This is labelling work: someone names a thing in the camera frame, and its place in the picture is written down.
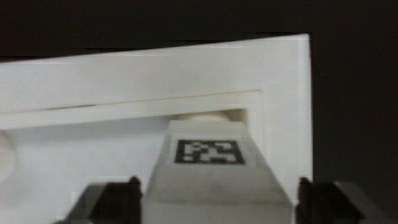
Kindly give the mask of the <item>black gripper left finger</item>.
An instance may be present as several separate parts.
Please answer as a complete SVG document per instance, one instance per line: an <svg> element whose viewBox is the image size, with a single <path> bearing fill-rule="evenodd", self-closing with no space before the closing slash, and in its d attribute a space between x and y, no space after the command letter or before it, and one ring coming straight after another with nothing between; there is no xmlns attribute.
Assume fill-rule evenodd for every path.
<svg viewBox="0 0 398 224"><path fill-rule="evenodd" d="M90 184L54 224L141 224L140 180Z"/></svg>

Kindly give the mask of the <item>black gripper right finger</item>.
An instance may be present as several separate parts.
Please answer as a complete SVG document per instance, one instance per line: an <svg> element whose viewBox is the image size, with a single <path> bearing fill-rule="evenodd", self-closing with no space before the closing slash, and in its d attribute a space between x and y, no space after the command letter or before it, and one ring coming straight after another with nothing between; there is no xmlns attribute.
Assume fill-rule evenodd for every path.
<svg viewBox="0 0 398 224"><path fill-rule="evenodd" d="M385 215L349 182L298 182L294 224L385 224Z"/></svg>

